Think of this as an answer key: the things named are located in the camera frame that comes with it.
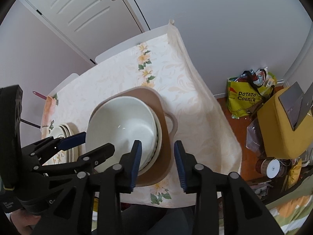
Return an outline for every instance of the door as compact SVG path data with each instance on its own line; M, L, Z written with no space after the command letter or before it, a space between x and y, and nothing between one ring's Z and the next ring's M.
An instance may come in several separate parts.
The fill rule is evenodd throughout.
M27 0L82 53L94 61L141 33L123 0Z

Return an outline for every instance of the pink pen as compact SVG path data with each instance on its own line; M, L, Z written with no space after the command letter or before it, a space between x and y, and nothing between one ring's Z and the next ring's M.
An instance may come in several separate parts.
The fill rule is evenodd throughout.
M34 95L37 95L38 97L40 97L40 98L42 98L42 99L44 99L44 100L47 99L46 96L44 96L44 95L42 95L42 94L40 94L40 93L38 93L38 92L33 91L33 93L34 93Z

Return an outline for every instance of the yellow-green bag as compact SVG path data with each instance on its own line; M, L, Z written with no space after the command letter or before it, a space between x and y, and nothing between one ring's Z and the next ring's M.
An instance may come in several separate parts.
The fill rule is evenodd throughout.
M236 117L248 116L254 109L265 103L272 95L274 87L267 88L265 86L257 86L253 83L252 75L249 71L244 71L248 75L249 82L234 82L227 79L227 107L229 111Z

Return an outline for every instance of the tablecloth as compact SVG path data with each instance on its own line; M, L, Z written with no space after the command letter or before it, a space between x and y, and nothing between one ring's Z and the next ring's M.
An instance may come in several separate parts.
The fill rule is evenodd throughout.
M74 127L74 132L86 131L90 115L100 102L136 86L159 92L166 109L178 120L174 140L182 140L186 152L195 155L198 163L223 174L240 172L241 147L172 24L167 34L106 59L49 97L43 113L42 137L63 122ZM175 163L161 182L121 194L121 202L167 208L190 206L195 201L195 194L183 193Z

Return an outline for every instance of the person's hand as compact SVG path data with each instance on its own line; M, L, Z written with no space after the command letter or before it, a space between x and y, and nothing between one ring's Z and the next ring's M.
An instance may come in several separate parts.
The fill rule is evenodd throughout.
M22 209L11 213L11 220L21 235L30 235L32 233L30 225L37 224L40 218L41 216L34 216L27 212L27 210Z

